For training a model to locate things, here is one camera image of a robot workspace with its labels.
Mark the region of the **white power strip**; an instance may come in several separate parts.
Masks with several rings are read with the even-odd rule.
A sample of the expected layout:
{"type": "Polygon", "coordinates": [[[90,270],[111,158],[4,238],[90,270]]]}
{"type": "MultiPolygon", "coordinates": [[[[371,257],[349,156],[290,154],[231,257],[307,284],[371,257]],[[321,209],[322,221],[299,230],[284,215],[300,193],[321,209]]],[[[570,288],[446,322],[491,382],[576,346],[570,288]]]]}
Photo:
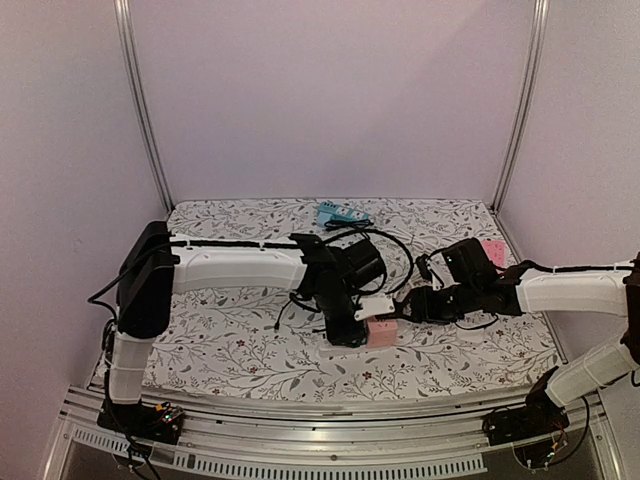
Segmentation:
{"type": "Polygon", "coordinates": [[[330,357],[336,357],[336,356],[378,353],[378,352],[388,351],[391,349],[392,349],[392,346],[369,347],[367,345],[359,346],[357,348],[351,348],[351,347],[344,347],[344,346],[334,346],[325,342],[320,344],[317,347],[317,353],[320,358],[328,359],[330,357]]]}

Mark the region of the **pink cube socket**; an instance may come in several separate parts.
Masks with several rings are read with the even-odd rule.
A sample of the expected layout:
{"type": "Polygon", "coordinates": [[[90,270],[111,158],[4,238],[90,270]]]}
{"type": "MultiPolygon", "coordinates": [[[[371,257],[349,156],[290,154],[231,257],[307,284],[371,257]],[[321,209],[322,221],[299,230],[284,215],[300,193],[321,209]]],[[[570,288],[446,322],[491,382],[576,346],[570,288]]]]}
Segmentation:
{"type": "Polygon", "coordinates": [[[396,320],[369,319],[366,321],[368,348],[392,347],[397,338],[396,320]]]}

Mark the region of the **pink power strip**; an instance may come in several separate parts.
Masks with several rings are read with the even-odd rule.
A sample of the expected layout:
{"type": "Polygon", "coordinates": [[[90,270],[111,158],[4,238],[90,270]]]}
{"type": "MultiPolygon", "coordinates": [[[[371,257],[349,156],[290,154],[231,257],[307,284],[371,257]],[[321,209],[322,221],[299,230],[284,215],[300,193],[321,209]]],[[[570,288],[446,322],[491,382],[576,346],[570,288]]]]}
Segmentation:
{"type": "Polygon", "coordinates": [[[505,266],[506,245],[503,241],[482,240],[481,246],[488,259],[497,267],[505,266]]]}

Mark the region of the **teal power strip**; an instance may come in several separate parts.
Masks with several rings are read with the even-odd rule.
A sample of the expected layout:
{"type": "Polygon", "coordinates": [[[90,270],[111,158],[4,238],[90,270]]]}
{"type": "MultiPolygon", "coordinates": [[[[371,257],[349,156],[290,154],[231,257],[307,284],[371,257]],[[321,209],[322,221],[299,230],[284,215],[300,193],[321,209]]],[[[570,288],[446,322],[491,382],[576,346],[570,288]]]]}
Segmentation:
{"type": "Polygon", "coordinates": [[[328,228],[334,225],[367,223],[370,221],[369,214],[348,206],[334,202],[324,201],[317,207],[316,223],[328,228]]]}

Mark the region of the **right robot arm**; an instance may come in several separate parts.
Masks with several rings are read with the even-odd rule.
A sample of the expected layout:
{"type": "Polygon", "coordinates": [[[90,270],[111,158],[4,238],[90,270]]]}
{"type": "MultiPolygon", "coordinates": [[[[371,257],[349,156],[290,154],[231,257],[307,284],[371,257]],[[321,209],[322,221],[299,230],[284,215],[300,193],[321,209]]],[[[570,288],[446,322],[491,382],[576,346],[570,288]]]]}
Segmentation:
{"type": "Polygon", "coordinates": [[[413,323],[451,324],[474,312],[517,317],[540,312],[588,312],[627,321],[620,338],[545,372],[523,406],[487,414],[483,432],[500,445],[568,427],[567,406],[639,369],[639,261],[613,265],[544,267],[531,260],[501,269],[470,238],[439,250],[453,285],[412,289],[393,303],[413,323]]]}

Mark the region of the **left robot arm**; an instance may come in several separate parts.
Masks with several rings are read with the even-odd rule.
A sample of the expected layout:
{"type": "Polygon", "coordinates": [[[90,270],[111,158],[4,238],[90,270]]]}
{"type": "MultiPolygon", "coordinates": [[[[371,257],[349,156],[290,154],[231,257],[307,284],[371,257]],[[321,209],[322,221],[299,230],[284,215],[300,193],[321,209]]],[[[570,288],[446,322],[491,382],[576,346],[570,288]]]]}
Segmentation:
{"type": "Polygon", "coordinates": [[[114,280],[89,297],[111,315],[102,334],[106,360],[99,427],[126,440],[174,445],[183,411],[169,402],[156,407],[141,400],[142,381],[153,343],[168,328],[173,295],[203,288],[266,287],[313,301],[324,318],[328,341],[359,347],[366,319],[394,314],[397,304],[380,289],[386,266],[367,238],[339,247],[335,239],[292,233],[281,240],[224,240],[172,234],[164,222],[149,223],[114,280]],[[116,304],[103,296],[114,290],[116,304]]]}

